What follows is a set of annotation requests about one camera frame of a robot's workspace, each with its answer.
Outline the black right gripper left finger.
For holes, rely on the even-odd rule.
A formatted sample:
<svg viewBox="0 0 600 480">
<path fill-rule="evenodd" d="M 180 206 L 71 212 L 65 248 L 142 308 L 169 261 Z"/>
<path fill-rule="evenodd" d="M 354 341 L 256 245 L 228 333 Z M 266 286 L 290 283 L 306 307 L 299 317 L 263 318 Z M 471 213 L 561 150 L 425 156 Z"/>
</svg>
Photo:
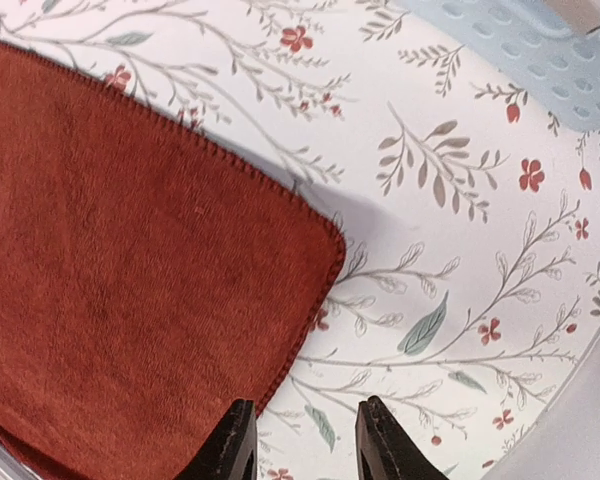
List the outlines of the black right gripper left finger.
<svg viewBox="0 0 600 480">
<path fill-rule="evenodd" d="M 177 480 L 257 478 L 255 403 L 237 399 L 225 412 Z"/>
</svg>

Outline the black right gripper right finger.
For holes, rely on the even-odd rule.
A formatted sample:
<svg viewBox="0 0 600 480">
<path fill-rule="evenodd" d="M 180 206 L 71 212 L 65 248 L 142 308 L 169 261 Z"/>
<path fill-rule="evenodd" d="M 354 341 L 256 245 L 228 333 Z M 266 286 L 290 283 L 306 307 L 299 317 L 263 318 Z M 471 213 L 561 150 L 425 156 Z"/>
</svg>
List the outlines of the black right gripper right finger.
<svg viewBox="0 0 600 480">
<path fill-rule="evenodd" d="M 378 396 L 359 403 L 356 455 L 361 480 L 446 480 Z"/>
</svg>

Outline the dark red towel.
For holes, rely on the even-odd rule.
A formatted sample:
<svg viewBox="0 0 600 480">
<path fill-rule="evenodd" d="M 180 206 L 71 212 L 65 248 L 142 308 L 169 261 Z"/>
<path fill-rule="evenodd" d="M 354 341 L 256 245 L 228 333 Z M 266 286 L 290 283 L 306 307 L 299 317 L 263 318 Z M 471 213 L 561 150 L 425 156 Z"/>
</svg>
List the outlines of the dark red towel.
<svg viewBox="0 0 600 480">
<path fill-rule="evenodd" d="M 0 43 L 0 442 L 45 479 L 174 479 L 262 411 L 344 264 L 302 197 Z"/>
</svg>

